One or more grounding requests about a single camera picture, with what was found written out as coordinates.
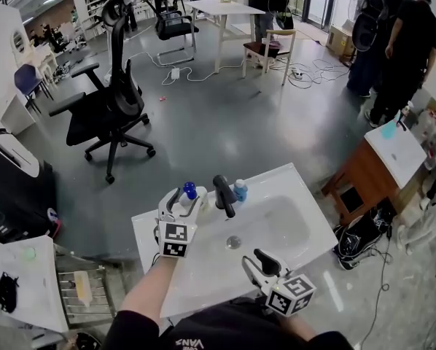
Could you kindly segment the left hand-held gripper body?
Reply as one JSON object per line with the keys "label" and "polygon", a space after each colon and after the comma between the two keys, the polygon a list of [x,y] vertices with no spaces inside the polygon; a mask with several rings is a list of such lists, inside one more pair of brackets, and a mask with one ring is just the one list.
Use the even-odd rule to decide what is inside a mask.
{"label": "left hand-held gripper body", "polygon": [[181,218],[166,211],[166,195],[158,204],[157,239],[160,256],[184,258],[195,236],[197,216]]}

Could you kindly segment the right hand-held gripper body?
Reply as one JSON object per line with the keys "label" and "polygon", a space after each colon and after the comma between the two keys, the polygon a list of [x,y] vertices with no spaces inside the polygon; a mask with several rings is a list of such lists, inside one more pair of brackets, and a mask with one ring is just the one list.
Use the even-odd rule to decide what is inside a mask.
{"label": "right hand-held gripper body", "polygon": [[295,275],[295,272],[289,268],[289,265],[282,258],[272,257],[276,257],[281,263],[280,276],[265,275],[264,285],[257,288],[261,295],[265,297],[266,308],[289,318],[310,303],[316,291],[316,286],[305,274]]}

